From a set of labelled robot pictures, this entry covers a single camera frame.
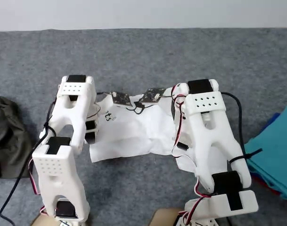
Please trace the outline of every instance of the white plastic part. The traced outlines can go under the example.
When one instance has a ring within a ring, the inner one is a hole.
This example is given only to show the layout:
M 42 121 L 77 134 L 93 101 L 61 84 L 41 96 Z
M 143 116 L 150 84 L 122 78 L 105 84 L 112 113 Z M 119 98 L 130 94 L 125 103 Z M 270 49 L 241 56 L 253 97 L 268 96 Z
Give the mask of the white plastic part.
M 258 211 L 258 204 L 253 191 L 241 191 L 239 196 L 242 202 L 243 209 L 230 210 L 228 198 L 226 194 L 212 196 L 211 198 L 204 198 L 197 206 L 192 218 L 194 219 L 210 219 L 210 218 L 224 218 L 239 214 L 246 214 Z M 185 211 L 190 211 L 198 199 L 189 200 L 185 204 Z
M 66 80 L 67 76 L 63 77 L 59 85 L 49 126 L 58 134 L 65 125 L 72 125 L 74 132 L 70 145 L 60 146 L 57 154 L 46 154 L 49 149 L 46 143 L 53 136 L 52 131 L 49 130 L 47 137 L 33 152 L 32 157 L 38 171 L 41 197 L 48 215 L 55 216 L 56 204 L 64 197 L 73 204 L 78 218 L 56 217 L 56 219 L 80 226 L 87 220 L 90 206 L 86 201 L 82 182 L 77 175 L 74 155 L 82 151 L 86 133 L 85 122 L 97 120 L 98 106 L 94 104 L 96 91 L 92 77 L 87 76 L 85 82 Z M 70 101 L 69 95 L 78 95 L 78 98 L 76 101 Z
M 197 166 L 195 174 L 199 176 L 201 184 L 208 192 L 212 193 L 214 182 L 209 165 L 211 147 L 218 148 L 228 161 L 243 153 L 233 137 L 220 92 L 189 94 L 185 98 L 184 105 L 188 133 L 193 141 L 193 148 L 189 149 L 187 154 Z M 209 112 L 210 127 L 205 126 L 202 112 Z M 231 167 L 238 172 L 243 187 L 249 187 L 251 177 L 245 159 L 234 161 Z
M 188 94 L 186 97 L 185 108 L 187 109 L 187 114 L 190 115 L 216 110 L 226 110 L 224 100 L 220 92 Z
M 48 215 L 55 215 L 56 203 L 64 196 L 75 207 L 78 218 L 73 221 L 85 221 L 90 207 L 76 172 L 73 148 L 62 145 L 57 154 L 46 154 L 48 148 L 49 145 L 41 145 L 33 153 L 34 164 L 39 174 L 41 197 Z
M 80 154 L 86 133 L 85 122 L 88 116 L 89 106 L 91 101 L 94 102 L 96 99 L 95 85 L 93 78 L 90 76 L 87 76 L 86 82 L 84 83 L 76 82 L 80 84 L 79 86 L 82 88 L 80 88 L 80 91 L 75 91 L 78 93 L 78 98 L 75 102 L 71 102 L 69 95 L 76 95 L 76 93 L 66 91 L 65 89 L 70 87 L 70 85 L 75 86 L 74 84 L 76 83 L 66 82 L 66 80 L 67 76 L 64 76 L 58 89 L 57 101 L 54 105 L 49 125 L 56 133 L 59 133 L 65 125 L 72 125 L 74 133 L 70 146 L 73 147 L 75 154 Z M 44 134 L 45 131 L 43 130 L 40 134 L 40 138 Z M 52 135 L 52 132 L 49 130 L 43 144 L 45 144 Z
M 219 226 L 215 219 L 193 219 L 191 220 L 191 224 L 189 226 Z M 186 226 L 184 222 L 182 222 L 182 218 L 179 219 L 176 226 Z

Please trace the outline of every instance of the black fabric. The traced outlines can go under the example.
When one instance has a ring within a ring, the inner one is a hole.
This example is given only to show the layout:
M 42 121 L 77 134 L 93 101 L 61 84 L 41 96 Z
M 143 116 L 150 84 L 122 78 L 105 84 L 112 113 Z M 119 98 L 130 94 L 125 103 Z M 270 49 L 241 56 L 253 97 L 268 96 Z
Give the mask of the black fabric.
M 243 205 L 239 192 L 243 190 L 243 185 L 236 171 L 215 173 L 212 175 L 214 181 L 214 193 L 226 194 L 231 210 L 241 210 Z
M 70 74 L 67 82 L 86 82 L 86 75 L 84 74 Z
M 69 201 L 58 201 L 55 215 L 60 218 L 77 218 L 75 207 Z
M 50 137 L 47 142 L 47 144 L 49 145 L 47 154 L 57 154 L 60 146 L 69 146 L 70 141 L 70 137 Z
M 68 76 L 67 82 L 86 82 L 86 75 L 71 74 Z M 69 95 L 70 101 L 77 101 L 77 95 Z
M 16 178 L 31 149 L 16 103 L 0 97 L 0 178 Z
M 187 82 L 187 84 L 189 86 L 190 94 L 207 93 L 213 91 L 213 88 L 208 79 L 193 80 Z
M 90 130 L 90 129 L 95 129 L 96 128 L 96 124 L 95 121 L 86 121 L 86 129 Z

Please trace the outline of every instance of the gray carpet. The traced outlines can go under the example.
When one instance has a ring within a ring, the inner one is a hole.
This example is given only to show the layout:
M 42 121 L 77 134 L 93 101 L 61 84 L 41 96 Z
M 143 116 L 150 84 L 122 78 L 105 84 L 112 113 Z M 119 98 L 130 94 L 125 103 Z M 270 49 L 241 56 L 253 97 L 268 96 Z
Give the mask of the gray carpet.
M 64 75 L 94 76 L 98 91 L 131 95 L 149 87 L 214 78 L 243 104 L 244 140 L 287 105 L 287 29 L 155 29 L 0 32 L 0 95 L 16 101 L 33 140 Z M 238 109 L 225 98 L 235 137 Z M 172 157 L 149 154 L 90 163 L 76 160 L 95 226 L 146 226 L 154 211 L 183 207 L 195 178 Z M 0 179 L 0 207 L 13 180 Z M 233 225 L 287 226 L 287 201 L 253 182 L 260 210 Z M 23 179 L 5 215 L 26 226 L 42 203 Z M 8 225 L 0 218 L 0 226 Z

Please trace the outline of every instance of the black cable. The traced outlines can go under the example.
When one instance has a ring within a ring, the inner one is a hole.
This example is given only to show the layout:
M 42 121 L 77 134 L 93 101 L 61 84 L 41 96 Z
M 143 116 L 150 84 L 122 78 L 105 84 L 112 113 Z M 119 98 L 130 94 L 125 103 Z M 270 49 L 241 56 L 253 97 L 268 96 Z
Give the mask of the black cable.
M 200 223 L 198 223 L 198 222 L 195 222 L 195 224 L 196 224 L 196 225 L 200 225 L 200 226 L 203 226 L 202 224 L 200 224 Z
M 2 214 L 2 212 L 3 212 L 3 210 L 5 209 L 5 207 L 7 206 L 7 204 L 9 203 L 9 201 L 10 201 L 10 199 L 11 199 L 13 193 L 15 192 L 16 187 L 17 187 L 17 185 L 19 184 L 19 182 L 20 182 L 20 180 L 21 180 L 21 178 L 22 178 L 22 174 L 23 174 L 23 172 L 24 172 L 24 170 L 25 170 L 25 168 L 26 168 L 26 166 L 27 166 L 29 160 L 31 159 L 32 153 L 33 153 L 34 150 L 40 145 L 40 143 L 47 137 L 47 135 L 48 135 L 48 130 L 50 129 L 50 130 L 56 135 L 54 129 L 51 129 L 51 127 L 48 125 L 48 122 L 49 122 L 49 119 L 50 119 L 50 113 L 51 113 L 52 107 L 53 107 L 53 105 L 55 104 L 55 102 L 56 102 L 56 100 L 52 102 L 52 104 L 50 105 L 49 110 L 48 110 L 48 112 L 47 112 L 46 122 L 45 122 L 45 124 L 44 124 L 44 128 L 45 128 L 45 134 L 44 134 L 44 136 L 43 136 L 41 139 L 39 139 L 39 141 L 35 144 L 35 146 L 33 147 L 33 149 L 32 149 L 32 150 L 30 151 L 30 153 L 28 154 L 28 156 L 27 156 L 27 158 L 26 158 L 26 160 L 25 160 L 25 162 L 24 162 L 24 164 L 23 164 L 23 166 L 22 166 L 22 169 L 21 169 L 21 171 L 20 171 L 20 174 L 19 174 L 18 177 L 16 178 L 15 184 L 13 185 L 13 187 L 12 187 L 12 189 L 11 189 L 11 191 L 10 191 L 8 197 L 7 197 L 7 199 L 5 200 L 3 206 L 2 206 L 1 209 L 0 209 L 0 217 L 3 218 L 4 220 L 8 221 L 12 226 L 15 226 L 15 223 L 14 223 L 11 219 L 9 219 L 8 217 L 4 216 L 4 215 Z
M 233 98 L 236 101 L 237 105 L 238 105 L 238 134 L 239 134 L 239 142 L 240 142 L 240 146 L 242 148 L 243 155 L 231 159 L 229 161 L 229 163 L 231 164 L 232 162 L 234 162 L 235 160 L 238 160 L 238 159 L 250 159 L 255 154 L 258 154 L 259 152 L 261 152 L 262 149 L 260 148 L 260 149 L 258 149 L 256 151 L 252 152 L 252 153 L 246 154 L 245 145 L 244 145 L 244 139 L 243 139 L 243 132 L 242 132 L 242 114 L 243 113 L 242 113 L 241 102 L 235 95 L 233 95 L 231 93 L 228 93 L 228 92 L 221 92 L 221 93 L 223 95 L 227 95 L 227 96 Z
M 62 222 L 64 225 L 69 226 L 66 222 L 64 222 L 64 221 L 62 221 L 62 220 L 60 220 L 60 222 Z
M 93 116 L 95 116 L 95 115 L 97 115 L 97 114 L 100 112 L 100 110 L 101 110 L 101 107 L 99 106 L 98 111 L 97 111 L 95 114 L 90 115 L 89 117 L 87 117 L 87 119 L 88 119 L 88 118 L 91 118 L 91 117 L 93 117 Z
M 241 105 L 241 102 L 240 100 L 233 94 L 231 93 L 228 93 L 228 92 L 221 92 L 223 95 L 227 95 L 231 98 L 233 98 L 237 105 L 238 105 L 238 134 L 239 134 L 239 143 L 241 145 L 241 148 L 242 148 L 242 152 L 243 152 L 243 155 L 246 154 L 246 151 L 245 151 L 245 145 L 244 145 L 244 139 L 243 139 L 243 132 L 242 132 L 242 105 Z

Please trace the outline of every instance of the red and white wire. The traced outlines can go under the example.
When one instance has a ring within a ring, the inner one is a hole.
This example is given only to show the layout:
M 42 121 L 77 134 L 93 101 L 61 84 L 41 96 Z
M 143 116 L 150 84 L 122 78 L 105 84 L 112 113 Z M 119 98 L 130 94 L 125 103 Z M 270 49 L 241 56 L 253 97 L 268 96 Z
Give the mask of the red and white wire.
M 45 211 L 45 206 L 42 206 L 41 208 L 40 208 L 40 213 L 41 214 L 43 214 L 43 215 L 46 215 L 46 216 L 48 216 L 48 214 L 47 214 L 47 212 Z
M 194 187 L 195 194 L 196 194 L 197 196 L 200 196 L 200 197 L 210 198 L 210 197 L 211 197 L 210 194 L 203 194 L 203 193 L 201 193 L 201 192 L 198 191 L 199 184 L 200 184 L 200 181 L 199 181 L 199 176 L 198 176 L 198 177 L 197 177 L 196 185 L 195 185 L 195 187 Z
M 29 171 L 29 175 L 30 175 L 30 182 L 31 182 L 34 194 L 40 195 L 41 193 L 40 193 L 38 187 L 36 186 L 35 180 L 32 176 L 31 169 L 30 169 L 30 165 L 32 162 L 33 162 L 33 158 L 28 162 L 28 171 Z
M 191 211 L 190 212 L 186 212 L 183 217 L 182 217 L 182 221 L 185 225 L 189 225 L 190 222 L 191 222 L 191 219 L 192 219 L 192 215 L 194 214 L 198 204 L 202 201 L 202 199 L 204 199 L 204 197 L 200 197 L 196 203 L 194 204 L 194 206 L 192 207 Z

